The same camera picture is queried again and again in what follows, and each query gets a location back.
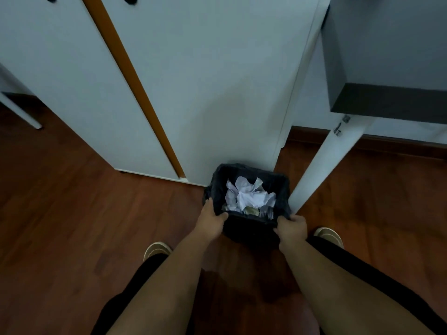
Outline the person's right hand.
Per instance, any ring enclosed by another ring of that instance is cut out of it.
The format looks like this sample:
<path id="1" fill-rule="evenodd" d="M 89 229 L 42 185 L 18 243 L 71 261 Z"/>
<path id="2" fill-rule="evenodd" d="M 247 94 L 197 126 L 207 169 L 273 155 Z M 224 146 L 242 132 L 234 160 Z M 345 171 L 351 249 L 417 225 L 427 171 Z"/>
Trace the person's right hand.
<path id="1" fill-rule="evenodd" d="M 277 227 L 282 231 L 283 240 L 279 243 L 279 250 L 282 253 L 301 241 L 308 238 L 308 226 L 306 219 L 300 215 L 291 215 L 289 219 L 284 216 L 277 218 Z"/>

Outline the person's left hand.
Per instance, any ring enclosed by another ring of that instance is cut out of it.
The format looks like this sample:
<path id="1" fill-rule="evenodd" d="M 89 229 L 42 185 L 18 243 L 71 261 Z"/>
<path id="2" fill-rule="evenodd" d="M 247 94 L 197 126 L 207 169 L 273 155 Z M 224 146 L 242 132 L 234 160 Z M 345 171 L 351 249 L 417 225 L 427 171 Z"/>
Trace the person's left hand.
<path id="1" fill-rule="evenodd" d="M 201 238 L 203 238 L 207 242 L 214 241 L 222 233 L 225 222 L 216 221 L 216 215 L 217 214 L 214 210 L 213 198 L 209 197 L 205 200 L 205 203 L 202 207 L 201 213 L 193 230 L 195 234 L 201 236 Z"/>

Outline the black trash bag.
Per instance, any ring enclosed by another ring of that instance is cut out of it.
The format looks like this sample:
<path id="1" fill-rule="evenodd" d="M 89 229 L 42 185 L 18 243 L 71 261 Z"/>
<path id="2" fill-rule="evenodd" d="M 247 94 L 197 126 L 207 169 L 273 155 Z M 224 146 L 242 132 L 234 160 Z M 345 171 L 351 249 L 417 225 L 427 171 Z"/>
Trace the black trash bag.
<path id="1" fill-rule="evenodd" d="M 210 197 L 213 199 L 214 210 L 217 215 L 224 212 L 227 205 L 225 196 L 228 186 L 235 187 L 236 180 L 243 177 L 248 183 L 262 181 L 259 189 L 267 194 L 275 194 L 272 207 L 259 208 L 260 214 L 246 214 L 238 211 L 229 211 L 228 218 L 223 226 L 223 233 L 232 241 L 243 243 L 251 247 L 277 248 L 279 238 L 274 232 L 277 227 L 277 218 L 289 218 L 291 208 L 288 203 L 290 196 L 289 178 L 282 174 L 250 167 L 241 163 L 222 163 L 214 171 L 210 184 L 205 188 L 203 204 Z"/>

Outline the person's left forearm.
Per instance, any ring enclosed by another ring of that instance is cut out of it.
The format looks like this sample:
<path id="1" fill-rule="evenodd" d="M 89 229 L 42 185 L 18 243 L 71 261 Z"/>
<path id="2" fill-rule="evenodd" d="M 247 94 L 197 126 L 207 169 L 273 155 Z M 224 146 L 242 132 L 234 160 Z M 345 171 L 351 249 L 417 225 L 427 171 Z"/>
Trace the person's left forearm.
<path id="1" fill-rule="evenodd" d="M 107 335 L 186 335 L 204 254 L 222 229 L 198 227 L 137 292 Z"/>

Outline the person's right forearm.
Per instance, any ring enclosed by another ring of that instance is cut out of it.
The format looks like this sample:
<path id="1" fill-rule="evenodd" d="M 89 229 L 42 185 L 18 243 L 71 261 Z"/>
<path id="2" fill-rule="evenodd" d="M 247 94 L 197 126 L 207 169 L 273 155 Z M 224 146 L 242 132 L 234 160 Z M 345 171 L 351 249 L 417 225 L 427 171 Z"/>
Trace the person's right forearm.
<path id="1" fill-rule="evenodd" d="M 280 250 L 326 335 L 434 335 L 397 302 L 305 240 L 281 239 Z"/>

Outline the crumpled white paper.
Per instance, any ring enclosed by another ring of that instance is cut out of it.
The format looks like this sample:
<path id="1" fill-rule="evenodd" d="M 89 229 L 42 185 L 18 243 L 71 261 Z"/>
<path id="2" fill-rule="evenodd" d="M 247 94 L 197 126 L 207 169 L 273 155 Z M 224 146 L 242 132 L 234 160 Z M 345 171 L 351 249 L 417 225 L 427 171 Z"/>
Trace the crumpled white paper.
<path id="1" fill-rule="evenodd" d="M 227 180 L 222 210 L 272 220 L 277 196 L 275 192 L 265 191 L 262 185 L 259 178 L 253 184 L 242 176 L 236 179 L 235 184 Z"/>

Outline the person's right beige shoe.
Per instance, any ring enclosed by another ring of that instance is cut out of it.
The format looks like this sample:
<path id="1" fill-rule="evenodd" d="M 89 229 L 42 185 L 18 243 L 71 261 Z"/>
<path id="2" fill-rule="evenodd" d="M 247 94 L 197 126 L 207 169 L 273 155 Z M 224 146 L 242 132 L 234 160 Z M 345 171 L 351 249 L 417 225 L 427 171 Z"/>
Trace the person's right beige shoe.
<path id="1" fill-rule="evenodd" d="M 342 238 L 339 236 L 339 234 L 336 231 L 334 231 L 331 228 L 319 227 L 314 231 L 313 236 L 320 237 L 326 241 L 329 241 L 329 242 L 335 244 L 339 248 L 344 249 L 344 244 L 343 244 Z"/>

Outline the person's beige shoe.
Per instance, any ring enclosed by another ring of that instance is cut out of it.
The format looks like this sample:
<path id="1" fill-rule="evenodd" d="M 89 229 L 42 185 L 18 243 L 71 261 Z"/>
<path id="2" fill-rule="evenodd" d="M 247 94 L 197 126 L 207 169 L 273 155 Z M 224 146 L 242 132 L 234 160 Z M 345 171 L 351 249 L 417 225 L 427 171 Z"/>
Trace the person's beige shoe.
<path id="1" fill-rule="evenodd" d="M 164 242 L 154 242 L 152 243 L 145 251 L 143 256 L 143 262 L 149 259 L 150 257 L 158 254 L 170 255 L 172 253 L 172 249 L 169 245 Z"/>
<path id="2" fill-rule="evenodd" d="M 319 227 L 314 231 L 313 236 L 320 237 L 326 241 L 329 241 L 329 242 L 335 244 L 339 248 L 344 249 L 344 244 L 343 244 L 342 238 L 339 236 L 339 234 L 336 231 L 334 231 L 331 228 Z"/>

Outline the person's left beige shoe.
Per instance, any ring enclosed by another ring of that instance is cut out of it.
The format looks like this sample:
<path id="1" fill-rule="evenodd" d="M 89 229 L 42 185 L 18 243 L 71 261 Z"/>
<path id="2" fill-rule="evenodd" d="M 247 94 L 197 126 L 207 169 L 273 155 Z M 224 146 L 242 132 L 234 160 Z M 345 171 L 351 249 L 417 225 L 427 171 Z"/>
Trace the person's left beige shoe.
<path id="1" fill-rule="evenodd" d="M 143 256 L 143 262 L 149 259 L 150 257 L 158 254 L 170 255 L 172 253 L 172 249 L 169 245 L 164 242 L 154 242 L 152 243 L 145 251 Z"/>

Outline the person's black trousers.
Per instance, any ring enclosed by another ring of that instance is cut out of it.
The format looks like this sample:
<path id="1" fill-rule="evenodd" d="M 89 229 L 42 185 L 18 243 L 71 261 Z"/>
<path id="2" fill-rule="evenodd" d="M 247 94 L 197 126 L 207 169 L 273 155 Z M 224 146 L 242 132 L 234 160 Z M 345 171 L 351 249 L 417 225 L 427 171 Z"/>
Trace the person's black trousers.
<path id="1" fill-rule="evenodd" d="M 329 241 L 311 235 L 307 242 L 326 258 L 403 306 L 436 335 L 447 335 L 447 322 L 417 293 Z M 126 288 L 105 304 L 90 335 L 106 335 L 131 299 L 166 258 L 168 255 L 158 254 L 143 262 Z"/>

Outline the brown wooden baseboard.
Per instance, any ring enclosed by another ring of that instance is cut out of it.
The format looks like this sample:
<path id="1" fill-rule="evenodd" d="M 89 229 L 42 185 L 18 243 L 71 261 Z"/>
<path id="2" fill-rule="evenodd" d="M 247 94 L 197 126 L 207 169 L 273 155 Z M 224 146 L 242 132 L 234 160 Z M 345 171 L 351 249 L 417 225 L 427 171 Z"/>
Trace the brown wooden baseboard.
<path id="1" fill-rule="evenodd" d="M 296 141 L 321 145 L 329 134 L 327 129 L 292 126 L 287 142 Z M 381 153 L 401 154 L 447 161 L 447 144 L 402 138 L 363 135 L 354 148 Z"/>

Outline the white wardrobe cabinet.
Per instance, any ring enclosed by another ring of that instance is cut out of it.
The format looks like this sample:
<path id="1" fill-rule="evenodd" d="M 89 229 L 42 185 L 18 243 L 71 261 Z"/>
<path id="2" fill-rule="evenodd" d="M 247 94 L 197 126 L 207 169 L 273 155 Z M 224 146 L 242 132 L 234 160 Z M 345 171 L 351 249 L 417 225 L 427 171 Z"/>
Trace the white wardrobe cabinet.
<path id="1" fill-rule="evenodd" d="M 330 0 L 101 0 L 191 183 L 272 171 Z M 82 0 L 0 0 L 0 65 L 113 168 L 178 180 Z"/>

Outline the white table with dark top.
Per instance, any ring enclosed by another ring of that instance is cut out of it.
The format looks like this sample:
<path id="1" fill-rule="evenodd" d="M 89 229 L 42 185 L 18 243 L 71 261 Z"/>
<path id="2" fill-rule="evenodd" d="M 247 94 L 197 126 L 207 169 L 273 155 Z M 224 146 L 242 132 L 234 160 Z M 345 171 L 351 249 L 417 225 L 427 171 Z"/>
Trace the white table with dark top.
<path id="1" fill-rule="evenodd" d="M 447 147 L 447 0 L 330 0 L 312 49 L 292 124 L 324 140 L 293 214 L 366 133 Z"/>

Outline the white furniture leg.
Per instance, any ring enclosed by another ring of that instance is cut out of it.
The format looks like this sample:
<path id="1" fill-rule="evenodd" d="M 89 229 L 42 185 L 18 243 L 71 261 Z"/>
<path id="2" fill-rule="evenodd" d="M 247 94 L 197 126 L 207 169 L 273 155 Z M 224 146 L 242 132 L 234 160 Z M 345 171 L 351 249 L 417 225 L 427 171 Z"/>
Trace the white furniture leg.
<path id="1" fill-rule="evenodd" d="M 33 128 L 39 130 L 42 129 L 42 125 L 34 119 L 31 115 L 25 112 L 20 106 L 15 104 L 11 99 L 9 99 L 6 95 L 0 92 L 0 103 L 7 107 L 9 110 L 14 112 L 20 118 L 22 118 L 25 122 L 30 124 Z"/>

